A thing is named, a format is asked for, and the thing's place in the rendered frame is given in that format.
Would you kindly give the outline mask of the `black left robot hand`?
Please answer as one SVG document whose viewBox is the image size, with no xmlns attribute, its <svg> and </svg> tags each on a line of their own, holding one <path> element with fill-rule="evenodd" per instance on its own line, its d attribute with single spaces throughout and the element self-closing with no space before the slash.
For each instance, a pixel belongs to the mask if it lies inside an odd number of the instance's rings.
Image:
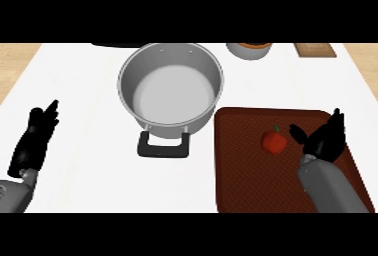
<svg viewBox="0 0 378 256">
<path fill-rule="evenodd" d="M 20 172 L 27 169 L 40 170 L 48 144 L 55 132 L 58 120 L 58 104 L 55 100 L 46 109 L 36 107 L 30 111 L 28 126 L 15 147 L 8 175 L 20 178 Z"/>
</svg>

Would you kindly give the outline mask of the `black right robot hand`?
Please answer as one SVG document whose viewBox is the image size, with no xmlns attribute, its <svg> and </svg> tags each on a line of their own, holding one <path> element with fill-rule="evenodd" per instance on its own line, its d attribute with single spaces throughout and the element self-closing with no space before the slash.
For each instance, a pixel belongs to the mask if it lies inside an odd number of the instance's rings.
<svg viewBox="0 0 378 256">
<path fill-rule="evenodd" d="M 316 159 L 334 162 L 346 148 L 344 114 L 340 109 L 334 110 L 327 123 L 310 135 L 296 124 L 290 125 L 290 134 L 296 142 L 303 145 L 305 155 L 312 155 Z"/>
</svg>

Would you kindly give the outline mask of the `red bell pepper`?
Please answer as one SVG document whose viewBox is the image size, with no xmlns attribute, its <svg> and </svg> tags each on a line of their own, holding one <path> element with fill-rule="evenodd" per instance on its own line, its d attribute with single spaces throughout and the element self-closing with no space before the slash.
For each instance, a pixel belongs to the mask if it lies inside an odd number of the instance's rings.
<svg viewBox="0 0 378 256">
<path fill-rule="evenodd" d="M 279 127 L 274 126 L 274 129 L 262 137 L 262 149 L 272 155 L 279 155 L 287 148 L 287 144 L 288 139 L 282 135 Z"/>
</svg>

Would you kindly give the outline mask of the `brown tray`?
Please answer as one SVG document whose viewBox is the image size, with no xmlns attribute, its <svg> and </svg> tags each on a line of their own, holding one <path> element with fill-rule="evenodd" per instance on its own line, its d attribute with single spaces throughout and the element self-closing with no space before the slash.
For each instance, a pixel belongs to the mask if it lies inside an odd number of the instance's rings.
<svg viewBox="0 0 378 256">
<path fill-rule="evenodd" d="M 214 117 L 216 202 L 222 213 L 313 213 L 297 176 L 303 145 L 296 124 L 312 134 L 331 115 L 321 110 L 225 107 Z M 278 126 L 288 139 L 284 152 L 262 149 L 262 137 Z"/>
</svg>

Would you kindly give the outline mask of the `brown wooden block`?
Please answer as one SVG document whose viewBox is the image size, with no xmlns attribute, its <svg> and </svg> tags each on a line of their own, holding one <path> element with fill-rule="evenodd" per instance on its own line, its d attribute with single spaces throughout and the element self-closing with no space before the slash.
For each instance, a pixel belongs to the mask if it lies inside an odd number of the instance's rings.
<svg viewBox="0 0 378 256">
<path fill-rule="evenodd" d="M 330 43 L 296 43 L 294 46 L 300 57 L 337 57 Z"/>
</svg>

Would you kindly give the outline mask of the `grey cup with brown rim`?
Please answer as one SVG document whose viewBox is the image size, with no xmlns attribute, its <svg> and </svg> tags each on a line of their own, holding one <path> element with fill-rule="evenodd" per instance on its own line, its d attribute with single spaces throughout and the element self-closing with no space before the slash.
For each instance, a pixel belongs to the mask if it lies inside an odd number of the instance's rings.
<svg viewBox="0 0 378 256">
<path fill-rule="evenodd" d="M 231 53 L 244 60 L 262 59 L 271 50 L 272 44 L 251 44 L 251 43 L 228 43 Z"/>
</svg>

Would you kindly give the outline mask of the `black flat object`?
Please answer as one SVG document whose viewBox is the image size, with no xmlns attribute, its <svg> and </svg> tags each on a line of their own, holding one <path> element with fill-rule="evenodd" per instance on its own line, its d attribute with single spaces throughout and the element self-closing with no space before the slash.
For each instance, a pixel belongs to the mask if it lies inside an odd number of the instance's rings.
<svg viewBox="0 0 378 256">
<path fill-rule="evenodd" d="M 111 48 L 141 48 L 150 43 L 92 43 L 95 46 Z"/>
</svg>

